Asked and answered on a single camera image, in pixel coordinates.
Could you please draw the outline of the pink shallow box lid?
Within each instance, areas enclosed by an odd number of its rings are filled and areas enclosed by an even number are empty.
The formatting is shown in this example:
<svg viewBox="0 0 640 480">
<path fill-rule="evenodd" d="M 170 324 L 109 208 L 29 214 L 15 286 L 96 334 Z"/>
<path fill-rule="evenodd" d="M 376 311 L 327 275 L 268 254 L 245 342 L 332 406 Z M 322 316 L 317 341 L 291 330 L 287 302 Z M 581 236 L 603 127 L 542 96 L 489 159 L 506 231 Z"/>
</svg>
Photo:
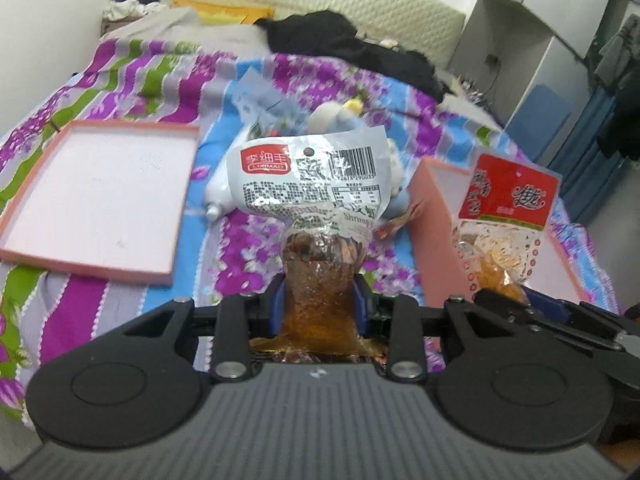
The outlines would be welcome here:
<svg viewBox="0 0 640 480">
<path fill-rule="evenodd" d="M 170 284 L 199 145 L 194 125 L 73 120 L 3 211 L 2 260 Z"/>
</svg>

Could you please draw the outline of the black clothes pile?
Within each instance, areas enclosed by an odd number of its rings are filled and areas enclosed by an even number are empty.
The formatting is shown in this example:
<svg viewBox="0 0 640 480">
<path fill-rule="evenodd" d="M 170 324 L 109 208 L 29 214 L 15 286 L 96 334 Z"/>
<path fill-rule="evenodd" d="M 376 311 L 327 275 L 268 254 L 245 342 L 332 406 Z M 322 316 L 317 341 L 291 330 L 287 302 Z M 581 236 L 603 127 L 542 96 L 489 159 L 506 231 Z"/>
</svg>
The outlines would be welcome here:
<svg viewBox="0 0 640 480">
<path fill-rule="evenodd" d="M 390 49 L 361 39 L 344 15 L 330 10 L 291 15 L 284 20 L 260 18 L 273 53 L 339 58 L 353 66 L 392 77 L 442 102 L 445 88 L 434 65 L 418 51 Z"/>
</svg>

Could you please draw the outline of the white spray bottle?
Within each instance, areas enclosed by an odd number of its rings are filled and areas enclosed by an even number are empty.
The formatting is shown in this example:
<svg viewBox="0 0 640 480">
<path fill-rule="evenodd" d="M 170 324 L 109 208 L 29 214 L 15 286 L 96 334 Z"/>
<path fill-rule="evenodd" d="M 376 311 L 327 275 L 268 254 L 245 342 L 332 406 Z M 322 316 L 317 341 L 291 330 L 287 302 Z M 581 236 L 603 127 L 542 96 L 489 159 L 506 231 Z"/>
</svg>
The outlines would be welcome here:
<svg viewBox="0 0 640 480">
<path fill-rule="evenodd" d="M 226 154 L 222 156 L 214 174 L 204 191 L 205 215 L 209 222 L 216 222 L 235 208 L 228 177 L 228 156 L 231 151 L 244 143 L 260 138 L 262 127 L 257 122 L 244 126 L 233 139 Z"/>
</svg>

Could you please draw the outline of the hanging grey jacket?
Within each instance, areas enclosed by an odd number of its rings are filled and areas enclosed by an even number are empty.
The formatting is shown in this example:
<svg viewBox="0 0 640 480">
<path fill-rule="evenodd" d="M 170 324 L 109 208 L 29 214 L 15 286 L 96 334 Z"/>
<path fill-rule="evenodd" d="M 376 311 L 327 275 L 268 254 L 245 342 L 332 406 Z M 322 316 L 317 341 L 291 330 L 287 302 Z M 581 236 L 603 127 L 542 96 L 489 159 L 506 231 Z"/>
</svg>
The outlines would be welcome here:
<svg viewBox="0 0 640 480">
<path fill-rule="evenodd" d="M 594 76 L 608 90 L 615 89 L 639 59 L 639 17 L 631 14 L 599 52 Z"/>
</svg>

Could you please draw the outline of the pink box right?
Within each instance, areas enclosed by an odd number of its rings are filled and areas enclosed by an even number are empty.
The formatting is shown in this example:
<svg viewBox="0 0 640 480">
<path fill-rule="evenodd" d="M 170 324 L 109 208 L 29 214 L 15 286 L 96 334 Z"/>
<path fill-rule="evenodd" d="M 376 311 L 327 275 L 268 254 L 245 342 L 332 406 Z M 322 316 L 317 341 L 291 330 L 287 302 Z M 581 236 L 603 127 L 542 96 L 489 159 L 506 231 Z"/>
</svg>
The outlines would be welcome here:
<svg viewBox="0 0 640 480">
<path fill-rule="evenodd" d="M 409 193 L 420 205 L 408 224 L 416 270 L 425 302 L 440 308 L 451 295 L 470 298 L 477 290 L 454 247 L 457 214 L 471 177 L 469 169 L 424 157 L 416 167 Z M 537 292 L 573 302 L 586 301 L 588 294 L 568 262 L 560 242 L 550 230 L 541 236 L 536 266 L 525 285 Z"/>
</svg>

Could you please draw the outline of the white wall cabinet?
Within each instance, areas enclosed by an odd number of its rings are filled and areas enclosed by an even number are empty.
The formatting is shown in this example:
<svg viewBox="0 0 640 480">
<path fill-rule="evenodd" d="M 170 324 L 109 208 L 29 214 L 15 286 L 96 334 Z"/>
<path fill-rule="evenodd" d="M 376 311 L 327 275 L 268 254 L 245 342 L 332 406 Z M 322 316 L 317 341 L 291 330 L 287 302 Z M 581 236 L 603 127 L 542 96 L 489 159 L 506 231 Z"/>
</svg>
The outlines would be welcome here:
<svg viewBox="0 0 640 480">
<path fill-rule="evenodd" d="M 567 105 L 567 120 L 536 158 L 541 165 L 552 161 L 590 99 L 587 54 L 610 1 L 477 0 L 448 64 L 507 126 L 537 88 Z"/>
</svg>

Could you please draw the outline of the light blue snack bag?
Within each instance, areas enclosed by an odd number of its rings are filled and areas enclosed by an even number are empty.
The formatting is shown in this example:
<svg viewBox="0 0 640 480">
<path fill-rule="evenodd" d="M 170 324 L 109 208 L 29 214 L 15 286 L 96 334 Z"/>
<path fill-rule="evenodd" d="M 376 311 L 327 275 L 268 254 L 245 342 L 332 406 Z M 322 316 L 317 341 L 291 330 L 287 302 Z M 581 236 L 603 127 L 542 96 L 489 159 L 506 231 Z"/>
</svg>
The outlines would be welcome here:
<svg viewBox="0 0 640 480">
<path fill-rule="evenodd" d="M 298 136 L 306 132 L 309 113 L 274 88 L 254 68 L 240 78 L 231 97 L 246 130 L 247 140 L 272 134 Z"/>
</svg>

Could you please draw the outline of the shrimp snack packet brown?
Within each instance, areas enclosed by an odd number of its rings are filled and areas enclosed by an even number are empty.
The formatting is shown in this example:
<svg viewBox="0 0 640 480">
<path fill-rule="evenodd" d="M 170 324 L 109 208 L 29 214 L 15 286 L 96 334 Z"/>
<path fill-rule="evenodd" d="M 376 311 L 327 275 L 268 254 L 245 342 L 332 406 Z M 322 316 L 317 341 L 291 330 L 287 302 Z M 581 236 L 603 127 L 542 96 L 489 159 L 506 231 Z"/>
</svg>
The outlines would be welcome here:
<svg viewBox="0 0 640 480">
<path fill-rule="evenodd" d="M 284 306 L 255 350 L 378 358 L 380 344 L 358 332 L 354 278 L 390 202 L 392 161 L 381 127 L 274 136 L 227 156 L 235 206 L 283 222 Z"/>
</svg>

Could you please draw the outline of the blue curtain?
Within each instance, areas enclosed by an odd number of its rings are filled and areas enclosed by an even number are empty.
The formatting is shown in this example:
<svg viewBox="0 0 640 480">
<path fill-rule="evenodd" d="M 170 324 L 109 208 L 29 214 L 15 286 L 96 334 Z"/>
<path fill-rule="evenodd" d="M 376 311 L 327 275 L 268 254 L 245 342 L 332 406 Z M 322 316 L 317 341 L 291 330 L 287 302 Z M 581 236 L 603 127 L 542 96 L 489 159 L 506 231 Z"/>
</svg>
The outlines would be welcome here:
<svg viewBox="0 0 640 480">
<path fill-rule="evenodd" d="M 597 137 L 613 118 L 615 101 L 598 87 L 549 164 L 562 176 L 559 196 L 571 222 L 586 226 L 597 214 L 623 170 L 620 154 L 606 157 Z"/>
</svg>

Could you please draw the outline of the grey blanket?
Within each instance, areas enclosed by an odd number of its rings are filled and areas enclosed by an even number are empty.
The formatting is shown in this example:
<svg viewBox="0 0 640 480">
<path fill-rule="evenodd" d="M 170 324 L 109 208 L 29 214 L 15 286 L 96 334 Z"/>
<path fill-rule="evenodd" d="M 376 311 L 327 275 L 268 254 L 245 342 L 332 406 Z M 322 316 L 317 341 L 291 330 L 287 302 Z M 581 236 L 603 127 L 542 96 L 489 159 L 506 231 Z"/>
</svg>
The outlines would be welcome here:
<svg viewBox="0 0 640 480">
<path fill-rule="evenodd" d="M 175 8 L 152 13 L 101 37 L 186 41 L 198 44 L 205 52 L 224 51 L 239 60 L 262 58 L 271 54 L 267 34 L 256 25 L 204 25 L 194 9 Z"/>
</svg>

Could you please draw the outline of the red label snack packet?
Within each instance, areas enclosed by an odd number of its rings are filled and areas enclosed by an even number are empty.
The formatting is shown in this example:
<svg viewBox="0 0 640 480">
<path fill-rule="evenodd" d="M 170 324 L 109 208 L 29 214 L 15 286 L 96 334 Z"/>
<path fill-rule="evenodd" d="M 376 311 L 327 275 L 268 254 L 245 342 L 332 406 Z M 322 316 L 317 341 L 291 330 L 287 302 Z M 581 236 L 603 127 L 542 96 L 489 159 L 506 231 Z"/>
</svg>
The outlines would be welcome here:
<svg viewBox="0 0 640 480">
<path fill-rule="evenodd" d="M 532 276 L 561 176 L 527 160 L 481 148 L 452 241 L 470 292 L 482 289 L 528 304 Z"/>
</svg>

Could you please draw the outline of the white plush duck toy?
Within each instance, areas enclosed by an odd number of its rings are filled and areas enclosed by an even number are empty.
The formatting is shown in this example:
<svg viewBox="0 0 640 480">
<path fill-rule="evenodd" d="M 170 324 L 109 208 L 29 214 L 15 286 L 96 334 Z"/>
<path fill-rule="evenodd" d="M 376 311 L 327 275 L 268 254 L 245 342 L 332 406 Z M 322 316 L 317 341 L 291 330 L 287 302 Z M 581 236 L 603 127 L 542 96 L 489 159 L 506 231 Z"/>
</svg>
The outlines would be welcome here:
<svg viewBox="0 0 640 480">
<path fill-rule="evenodd" d="M 351 99 L 345 103 L 322 103 L 309 115 L 307 133 L 327 134 L 362 129 L 366 126 L 360 118 L 362 111 L 360 99 Z M 405 168 L 402 166 L 397 144 L 391 138 L 387 139 L 387 144 L 390 150 L 390 202 L 374 232 L 379 240 L 394 237 L 403 226 L 422 212 L 422 202 L 410 197 L 405 184 Z"/>
</svg>

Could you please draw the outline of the yellow pillow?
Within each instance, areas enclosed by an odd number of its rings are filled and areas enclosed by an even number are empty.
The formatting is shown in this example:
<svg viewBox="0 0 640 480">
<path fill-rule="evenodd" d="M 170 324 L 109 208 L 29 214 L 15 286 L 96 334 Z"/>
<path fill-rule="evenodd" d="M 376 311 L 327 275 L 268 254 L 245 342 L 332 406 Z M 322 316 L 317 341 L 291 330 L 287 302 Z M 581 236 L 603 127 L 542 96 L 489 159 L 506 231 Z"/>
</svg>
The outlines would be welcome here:
<svg viewBox="0 0 640 480">
<path fill-rule="evenodd" d="M 227 6 L 201 0 L 172 0 L 173 8 L 193 9 L 204 25 L 251 25 L 273 18 L 276 11 L 266 6 Z"/>
</svg>

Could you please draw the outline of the hanging black jacket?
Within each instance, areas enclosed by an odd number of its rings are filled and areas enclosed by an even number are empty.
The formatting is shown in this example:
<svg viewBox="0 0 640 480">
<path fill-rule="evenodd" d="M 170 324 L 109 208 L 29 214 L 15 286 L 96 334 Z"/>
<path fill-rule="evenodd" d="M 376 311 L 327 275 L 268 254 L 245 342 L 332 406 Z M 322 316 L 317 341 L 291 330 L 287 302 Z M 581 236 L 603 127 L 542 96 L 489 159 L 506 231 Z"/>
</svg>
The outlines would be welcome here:
<svg viewBox="0 0 640 480">
<path fill-rule="evenodd" d="M 639 66 L 622 79 L 614 94 L 614 110 L 610 122 L 597 137 L 600 151 L 606 158 L 620 153 L 632 162 L 639 161 Z"/>
</svg>

